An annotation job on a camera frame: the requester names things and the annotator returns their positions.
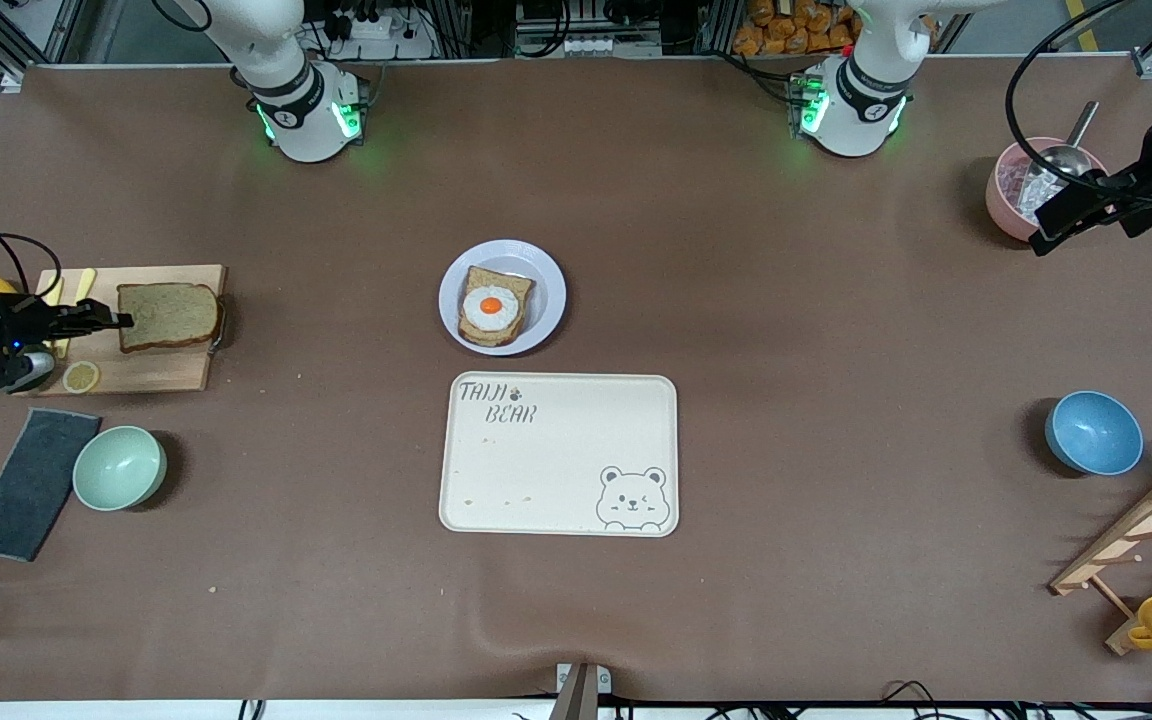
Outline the brown bread slice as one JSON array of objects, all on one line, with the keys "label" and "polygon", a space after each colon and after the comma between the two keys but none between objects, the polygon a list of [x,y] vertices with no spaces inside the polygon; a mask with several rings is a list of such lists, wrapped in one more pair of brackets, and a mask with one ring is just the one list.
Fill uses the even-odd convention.
[{"label": "brown bread slice", "polygon": [[[485,285],[498,285],[509,288],[511,291],[516,291],[518,300],[522,304],[522,316],[513,325],[511,329],[505,333],[482,333],[476,332],[467,320],[463,319],[461,313],[462,301],[465,300],[467,290],[477,286]],[[524,323],[526,320],[526,309],[529,309],[529,300],[531,296],[532,288],[535,288],[535,281],[522,275],[513,275],[507,273],[493,272],[493,270],[482,268],[482,266],[471,266],[468,270],[465,283],[463,283],[463,291],[460,302],[460,314],[458,314],[458,333],[463,340],[467,340],[471,344],[485,348],[502,347],[517,340],[522,328],[524,328]]]},{"label": "brown bread slice", "polygon": [[118,311],[132,318],[119,331],[120,351],[183,348],[207,343],[221,325],[221,306],[206,285],[120,285]]}]

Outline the fried egg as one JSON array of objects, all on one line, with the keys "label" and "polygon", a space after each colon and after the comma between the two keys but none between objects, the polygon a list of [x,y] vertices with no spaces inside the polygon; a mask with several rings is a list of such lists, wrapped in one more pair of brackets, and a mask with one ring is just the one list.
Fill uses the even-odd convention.
[{"label": "fried egg", "polygon": [[522,304],[516,291],[503,286],[485,285],[467,290],[461,313],[476,332],[505,333],[522,316]]}]

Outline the round white plate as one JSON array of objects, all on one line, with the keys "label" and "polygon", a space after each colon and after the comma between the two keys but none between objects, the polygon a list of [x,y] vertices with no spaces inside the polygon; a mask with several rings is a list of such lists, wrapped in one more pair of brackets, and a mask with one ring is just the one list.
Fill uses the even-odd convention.
[{"label": "round white plate", "polygon": [[[493,346],[476,344],[461,332],[463,300],[471,270],[530,281],[526,301],[520,304],[518,333]],[[444,328],[467,348],[486,356],[526,354],[550,340],[567,306],[566,278],[547,251],[522,240],[490,240],[471,247],[444,274],[438,291],[438,311]]]}]

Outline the yellow plastic knife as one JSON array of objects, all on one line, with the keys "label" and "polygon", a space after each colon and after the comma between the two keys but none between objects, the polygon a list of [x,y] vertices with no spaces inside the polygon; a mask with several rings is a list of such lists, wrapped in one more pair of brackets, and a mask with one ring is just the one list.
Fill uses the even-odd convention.
[{"label": "yellow plastic knife", "polygon": [[[82,270],[70,305],[77,305],[78,302],[88,300],[97,274],[99,273],[97,273],[94,268]],[[69,344],[70,340],[56,340],[52,342],[52,351],[54,351],[55,359],[65,361],[65,357],[68,355]]]}]

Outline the metal ice scoop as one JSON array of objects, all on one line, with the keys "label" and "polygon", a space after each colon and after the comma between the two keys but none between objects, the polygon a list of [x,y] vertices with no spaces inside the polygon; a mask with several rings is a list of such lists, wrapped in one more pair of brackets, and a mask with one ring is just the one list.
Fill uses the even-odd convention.
[{"label": "metal ice scoop", "polygon": [[1075,126],[1071,128],[1068,138],[1062,143],[1056,143],[1055,146],[1044,149],[1039,152],[1043,159],[1059,172],[1046,169],[1041,164],[1032,161],[1026,168],[1025,182],[1029,182],[1030,179],[1043,177],[1044,174],[1055,179],[1060,179],[1062,173],[1066,176],[1078,177],[1087,173],[1087,170],[1093,169],[1094,162],[1092,156],[1087,156],[1087,152],[1079,147],[1079,143],[1082,143],[1083,136],[1087,131],[1087,127],[1091,124],[1098,109],[1100,109],[1100,101],[1087,101],[1082,113],[1079,113]]}]

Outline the clear ice cubes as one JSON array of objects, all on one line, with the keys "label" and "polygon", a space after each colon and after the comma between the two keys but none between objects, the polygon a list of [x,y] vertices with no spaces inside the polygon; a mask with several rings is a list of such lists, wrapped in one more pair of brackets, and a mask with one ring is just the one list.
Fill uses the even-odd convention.
[{"label": "clear ice cubes", "polygon": [[996,172],[1005,202],[1029,223],[1037,223],[1036,211],[1064,190],[1066,181],[1033,162],[1009,161]]}]

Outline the wooden cutting board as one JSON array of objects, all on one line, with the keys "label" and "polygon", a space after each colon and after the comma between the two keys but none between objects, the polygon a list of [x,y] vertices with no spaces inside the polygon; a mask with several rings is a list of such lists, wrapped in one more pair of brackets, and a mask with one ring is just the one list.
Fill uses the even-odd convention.
[{"label": "wooden cutting board", "polygon": [[[206,285],[217,296],[223,295],[227,268],[221,264],[173,266],[97,266],[93,283],[88,288],[91,300],[115,309],[116,287],[180,282]],[[76,338],[65,359],[58,359],[54,373],[33,389],[35,397],[67,397],[61,378],[65,369],[78,361],[90,361],[100,370],[92,395],[143,395],[143,393],[185,392],[206,388],[211,357],[206,344],[183,348],[151,348],[136,354],[120,351],[119,334],[101,331]]]}]

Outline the pink bowl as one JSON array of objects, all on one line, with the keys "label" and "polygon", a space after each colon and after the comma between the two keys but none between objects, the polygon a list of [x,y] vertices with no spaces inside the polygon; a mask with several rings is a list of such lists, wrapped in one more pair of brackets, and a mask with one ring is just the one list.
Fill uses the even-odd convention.
[{"label": "pink bowl", "polygon": [[1037,227],[1034,223],[1026,222],[1023,217],[1020,217],[1015,210],[1011,210],[1006,204],[1005,196],[1002,196],[1001,188],[996,181],[996,172],[1001,169],[1005,162],[1009,161],[1032,162],[1032,159],[1021,150],[1020,143],[1011,143],[1011,146],[1007,147],[1001,156],[998,156],[995,169],[991,172],[986,182],[986,209],[993,223],[996,223],[996,227],[1001,232],[1005,232],[1007,236],[1021,243],[1028,243],[1030,234],[1037,232]]}]

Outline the mint green bowl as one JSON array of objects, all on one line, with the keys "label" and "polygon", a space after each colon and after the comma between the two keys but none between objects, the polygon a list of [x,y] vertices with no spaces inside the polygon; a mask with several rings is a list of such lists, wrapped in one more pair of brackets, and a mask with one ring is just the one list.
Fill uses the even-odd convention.
[{"label": "mint green bowl", "polygon": [[78,500],[96,511],[132,509],[154,495],[166,475],[166,454],[141,427],[113,427],[82,448],[71,470]]}]

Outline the dark grey cloth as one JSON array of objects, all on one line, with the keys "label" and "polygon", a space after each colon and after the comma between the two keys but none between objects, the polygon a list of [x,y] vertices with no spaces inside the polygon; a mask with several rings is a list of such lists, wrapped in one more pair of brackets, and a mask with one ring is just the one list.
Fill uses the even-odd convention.
[{"label": "dark grey cloth", "polygon": [[32,407],[0,471],[0,559],[33,562],[71,492],[71,473],[103,418]]}]

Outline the blue bowl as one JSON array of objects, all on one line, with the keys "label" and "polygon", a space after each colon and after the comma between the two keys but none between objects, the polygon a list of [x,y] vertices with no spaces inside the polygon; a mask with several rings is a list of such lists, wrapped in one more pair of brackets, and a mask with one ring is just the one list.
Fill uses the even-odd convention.
[{"label": "blue bowl", "polygon": [[1144,454],[1144,435],[1132,411],[1093,389],[1060,397],[1044,420],[1044,438],[1064,467],[1100,477],[1132,470]]}]

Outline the orange snack packets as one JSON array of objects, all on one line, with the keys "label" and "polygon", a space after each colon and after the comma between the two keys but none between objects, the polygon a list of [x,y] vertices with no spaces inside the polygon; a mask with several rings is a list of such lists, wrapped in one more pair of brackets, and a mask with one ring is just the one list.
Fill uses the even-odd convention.
[{"label": "orange snack packets", "polygon": [[863,20],[846,0],[745,0],[732,54],[841,53],[859,40]]}]

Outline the white power strip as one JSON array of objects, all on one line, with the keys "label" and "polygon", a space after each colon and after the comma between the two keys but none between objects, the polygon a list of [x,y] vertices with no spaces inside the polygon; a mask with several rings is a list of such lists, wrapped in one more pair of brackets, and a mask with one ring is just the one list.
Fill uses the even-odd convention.
[{"label": "white power strip", "polygon": [[444,58],[433,18],[417,6],[339,6],[321,18],[306,17],[296,37],[303,50],[329,61]]}]

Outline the cream tray with bear print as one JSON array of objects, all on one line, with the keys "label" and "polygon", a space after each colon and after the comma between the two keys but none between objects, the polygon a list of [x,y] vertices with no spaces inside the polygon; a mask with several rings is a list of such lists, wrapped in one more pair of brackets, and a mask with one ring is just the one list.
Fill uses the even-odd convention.
[{"label": "cream tray with bear print", "polygon": [[680,520],[662,376],[467,372],[450,384],[439,518],[453,532],[664,538]]}]

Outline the metal table bracket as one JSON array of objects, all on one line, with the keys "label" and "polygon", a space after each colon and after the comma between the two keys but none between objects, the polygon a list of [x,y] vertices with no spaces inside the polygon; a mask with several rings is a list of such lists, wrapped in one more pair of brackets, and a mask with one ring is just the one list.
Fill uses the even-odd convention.
[{"label": "metal table bracket", "polygon": [[608,667],[588,662],[559,664],[558,697],[548,720],[599,720],[600,700],[612,694]]}]

